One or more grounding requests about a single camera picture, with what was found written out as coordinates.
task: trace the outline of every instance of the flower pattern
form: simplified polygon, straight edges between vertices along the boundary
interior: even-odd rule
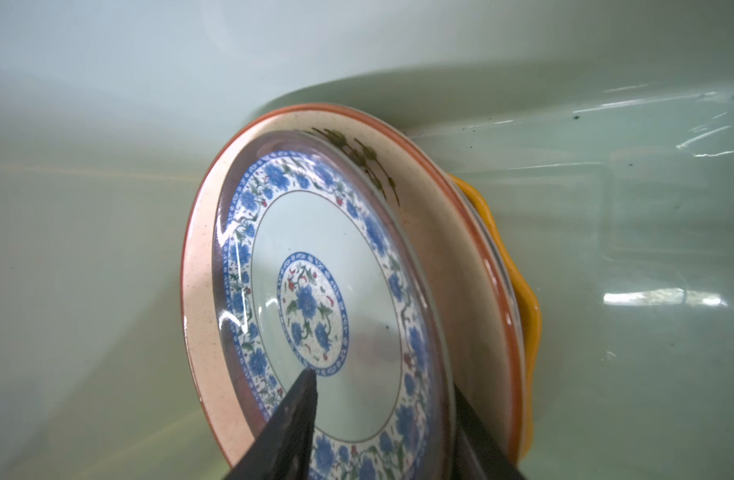
[[[368,160],[374,163],[372,149],[363,148],[364,155],[369,154]],[[324,197],[353,219],[372,248],[388,283],[402,351],[399,397],[386,425],[375,436],[357,443],[328,437],[315,428],[309,477],[315,480],[415,478],[429,440],[429,422],[434,415],[429,401],[431,389],[435,388],[429,381],[427,333],[418,310],[416,293],[397,260],[399,256],[392,240],[385,235],[372,207],[343,181],[339,173],[321,160],[299,152],[277,151],[257,160],[245,172],[229,206],[229,221],[237,227],[223,245],[223,288],[226,306],[237,319],[230,328],[250,391],[266,420],[285,395],[284,388],[276,379],[273,363],[269,363],[266,356],[253,313],[250,262],[260,219],[276,198],[290,190],[305,190]],[[293,285],[290,285],[287,275],[277,285],[285,293],[286,300],[285,303],[279,302],[280,319],[286,328],[290,348],[296,352],[307,352],[306,346],[317,349],[322,353],[320,359],[332,363],[328,368],[333,368],[344,350],[343,345],[347,346],[348,342],[347,323],[340,321],[340,318],[347,320],[345,305],[337,296],[329,295],[337,288],[329,272],[325,273],[326,269],[317,266],[316,262],[312,264],[316,267],[310,267],[312,280],[316,272],[316,285],[307,277],[297,284],[293,279]],[[299,302],[300,307],[295,306],[288,315],[286,309],[292,300]],[[327,316],[330,317],[329,327],[322,321]],[[305,321],[309,322],[310,330],[305,328]],[[240,326],[243,324],[247,325],[246,329]]]

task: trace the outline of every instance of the plate rim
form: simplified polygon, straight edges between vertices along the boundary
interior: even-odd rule
[[[488,245],[485,243],[485,240],[481,237],[481,234],[478,231],[478,226],[476,225],[475,220],[471,218],[468,208],[463,204],[463,201],[461,200],[461,198],[457,195],[457,193],[453,189],[451,182],[447,180],[446,173],[443,172],[441,169],[439,169],[439,167],[437,167],[433,163],[433,161],[425,153],[422,152],[422,150],[420,150],[410,139],[406,138],[406,136],[404,136],[396,128],[392,127],[391,125],[387,124],[386,122],[378,118],[373,117],[370,114],[367,114],[360,110],[355,110],[353,108],[345,107],[342,105],[327,104],[327,103],[297,104],[297,105],[291,105],[289,107],[278,108],[276,110],[272,110],[250,121],[247,125],[245,125],[242,129],[240,129],[231,139],[229,139],[228,142],[217,153],[213,161],[210,163],[209,168],[207,168],[207,171],[205,175],[203,176],[202,180],[199,182],[197,193],[195,194],[193,203],[191,204],[191,209],[189,211],[189,216],[188,216],[188,220],[186,223],[186,230],[183,236],[183,249],[182,249],[181,258],[180,258],[180,312],[181,312],[180,319],[182,322],[183,333],[184,333],[183,338],[184,338],[184,342],[187,347],[186,348],[187,358],[189,360],[189,369],[191,371],[193,384],[194,384],[194,387],[197,389],[197,394],[199,396],[199,404],[204,412],[204,415],[207,419],[207,423],[210,427],[211,432],[213,433],[213,436],[217,440],[217,433],[213,425],[213,420],[207,412],[207,407],[203,400],[202,392],[201,392],[201,389],[199,388],[199,383],[197,382],[197,379],[196,379],[196,372],[193,369],[191,350],[188,345],[187,323],[186,323],[185,306],[184,306],[184,260],[186,258],[186,250],[187,250],[189,232],[191,230],[191,226],[193,223],[193,213],[197,206],[197,202],[203,193],[204,183],[207,180],[207,177],[209,176],[210,173],[212,173],[213,168],[215,167],[218,160],[225,154],[226,150],[231,145],[233,145],[238,139],[240,139],[243,135],[245,135],[248,132],[248,130],[251,130],[253,127],[256,127],[258,124],[261,124],[267,120],[270,120],[271,118],[275,118],[280,115],[293,114],[295,112],[307,111],[307,110],[324,111],[324,112],[329,112],[333,114],[340,114],[344,117],[351,118],[352,120],[356,120],[360,123],[366,124],[369,127],[377,130],[378,132],[386,136],[387,139],[393,141],[403,151],[409,154],[410,157],[413,160],[415,160],[423,168],[423,170],[429,175],[429,177],[434,181],[435,185],[439,188],[441,193],[445,196],[445,198],[449,202],[451,202],[451,205],[455,208],[455,211],[457,212],[458,216],[460,217],[460,220],[462,221],[463,225],[465,225],[465,228],[467,230],[469,237],[473,240],[476,246],[476,250],[477,250],[479,257],[482,259],[482,262],[485,264],[485,267],[487,268],[491,288],[493,290],[493,294],[496,299],[497,305],[502,313],[500,315],[501,326],[506,336],[506,351],[507,351],[507,358],[509,360],[508,362],[509,371],[511,372],[511,405],[512,405],[511,425],[510,425],[510,431],[508,434],[508,448],[507,448],[506,454],[512,462],[515,462],[518,459],[518,455],[519,455],[519,447],[521,443],[521,433],[522,433],[521,430],[524,424],[523,417],[524,417],[524,412],[525,412],[525,406],[524,406],[525,399],[524,399],[523,389],[525,386],[524,385],[525,382],[522,379],[521,371],[523,370],[523,366],[522,366],[523,362],[521,361],[519,351],[518,351],[518,339],[517,339],[517,332],[515,329],[515,322],[511,319],[511,310],[506,300],[507,294],[505,292],[505,289],[502,285],[502,282],[498,281],[496,277],[496,273],[495,273],[497,271],[497,260],[492,257],[493,253],[490,251]],[[228,463],[230,464],[231,461],[227,454],[226,448],[219,441],[217,443],[220,448],[220,451],[223,453],[223,456],[227,459]]]

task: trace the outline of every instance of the green plant motif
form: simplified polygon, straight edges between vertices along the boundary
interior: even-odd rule
[[[394,182],[394,179],[389,176],[389,172],[385,171],[385,168],[383,168],[383,166],[381,165],[380,161],[378,160],[378,154],[375,152],[374,148],[364,145],[361,141],[359,141],[358,138],[354,137],[354,141],[361,147],[360,151],[360,149],[354,148],[351,144],[349,144],[349,141],[345,137],[343,132],[340,132],[338,130],[330,130],[329,128],[324,128],[320,130],[314,127],[312,127],[311,130],[326,138],[331,144],[340,149],[346,157],[351,159],[351,161],[354,162],[357,167],[361,168],[362,171],[367,174],[367,177],[370,178],[370,181],[372,181],[372,184],[375,186],[375,188],[380,190],[380,193],[383,194],[383,198],[388,199],[388,197],[385,196],[385,190],[383,190],[383,183],[370,167],[370,162],[374,162],[375,164],[377,164],[378,167],[383,170],[383,175],[389,182],[389,186],[391,187],[391,189],[394,191],[394,197],[396,198],[397,205],[401,205],[399,202],[399,195],[396,193],[396,182]]]

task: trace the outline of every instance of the blue flower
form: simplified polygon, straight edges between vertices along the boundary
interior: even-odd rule
[[[396,297],[396,300],[401,302],[401,285],[399,284],[399,275],[396,272],[389,277],[389,288],[391,289],[391,293]]]
[[[391,440],[391,437],[389,437],[389,434],[387,432],[382,432],[380,434],[378,445],[380,446],[380,449],[383,451],[383,453],[391,453],[394,451],[394,442],[393,440]]]
[[[287,190],[287,187],[289,187],[289,178],[284,174],[284,170],[276,165],[266,167],[266,175],[269,176],[269,182],[276,185],[280,190]]]
[[[329,168],[325,167],[322,164],[318,164],[314,167],[314,172],[316,173],[316,176],[321,178],[324,182],[324,185],[329,187],[333,184],[333,176],[329,172]]]
[[[320,323],[314,329],[316,335],[316,341],[322,346],[325,352],[329,352],[329,338],[327,338],[327,329],[324,327],[324,323]]]
[[[262,376],[266,373],[266,354],[261,349],[249,354],[249,370],[255,376]]]
[[[356,206],[351,203],[351,200],[345,202],[345,209],[353,218],[359,218],[359,212],[357,211]]]
[[[409,373],[405,373],[405,390],[407,390],[409,396],[415,393],[415,379]]]
[[[249,245],[242,245],[239,247],[239,263],[246,265],[249,263],[250,253]]]
[[[415,358],[418,360],[418,368],[425,369],[425,344],[420,337],[420,332],[416,327],[410,328],[410,346],[415,351]]]
[[[231,294],[231,310],[233,310],[234,315],[243,315],[244,295],[241,292]]]
[[[402,405],[396,409],[396,431],[401,435],[401,442],[410,450],[415,450],[420,439],[420,431],[415,424],[415,413],[412,408]]]
[[[308,188],[309,185],[311,185],[311,182],[309,182],[309,179],[305,177],[305,175],[296,174],[295,178],[298,180],[298,185],[300,185],[301,188]]]
[[[239,197],[239,202],[242,203],[242,205],[247,208],[247,210],[254,212],[255,210],[258,210],[258,204],[255,201],[255,194],[249,190],[244,192]]]
[[[300,341],[303,339],[303,329],[300,327],[300,323],[293,323],[292,331],[293,343],[295,343],[297,346],[300,346]]]
[[[335,461],[333,445],[324,436],[316,439],[316,453],[314,454],[314,460],[316,461],[316,469],[325,476],[333,467],[333,462]]]
[[[316,313],[316,299],[311,290],[311,285],[298,289],[296,295],[298,296],[298,308],[303,312],[303,318],[313,319],[314,313]]]
[[[359,480],[375,480],[375,467],[372,466],[372,460],[365,458],[362,467],[359,469]]]
[[[367,228],[367,237],[372,243],[372,248],[374,248],[379,255],[385,255],[383,232],[380,231],[380,226],[375,222],[375,220],[372,219],[371,216],[366,216],[365,227]]]

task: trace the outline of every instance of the stack of plates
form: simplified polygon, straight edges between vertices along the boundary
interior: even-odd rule
[[[330,104],[275,110],[218,155],[183,248],[183,331],[227,460],[304,368],[312,478],[443,478],[452,381],[512,461],[528,413],[519,311],[466,197],[410,140]]]

